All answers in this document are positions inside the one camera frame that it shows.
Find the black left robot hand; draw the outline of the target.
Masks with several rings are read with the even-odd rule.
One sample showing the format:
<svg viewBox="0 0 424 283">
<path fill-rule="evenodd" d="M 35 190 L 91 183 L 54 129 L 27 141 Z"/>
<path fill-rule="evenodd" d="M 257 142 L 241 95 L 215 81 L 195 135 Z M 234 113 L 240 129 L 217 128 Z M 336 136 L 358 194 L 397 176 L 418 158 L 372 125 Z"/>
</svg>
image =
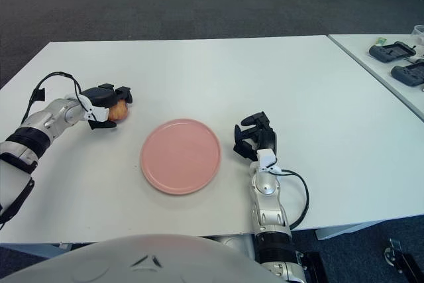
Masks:
<svg viewBox="0 0 424 283">
<path fill-rule="evenodd" d="M 114 88 L 102 84 L 82 91 L 79 95 L 91 129 L 112 129 L 119 121 L 127 118 L 128 104 L 133 102 L 131 89 L 126 86 Z"/>
</svg>

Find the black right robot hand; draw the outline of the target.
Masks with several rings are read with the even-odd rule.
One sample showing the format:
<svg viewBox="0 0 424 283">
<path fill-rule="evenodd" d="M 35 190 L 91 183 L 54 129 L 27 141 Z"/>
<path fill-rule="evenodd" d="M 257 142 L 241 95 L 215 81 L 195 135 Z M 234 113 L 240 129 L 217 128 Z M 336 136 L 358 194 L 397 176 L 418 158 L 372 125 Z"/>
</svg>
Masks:
<svg viewBox="0 0 424 283">
<path fill-rule="evenodd" d="M 270 126 L 270 120 L 261 111 L 244 118 L 240 124 L 248 127 L 242 130 L 235 125 L 233 150 L 243 158 L 257 162 L 260 170 L 267 170 L 277 162 L 277 134 Z"/>
</svg>

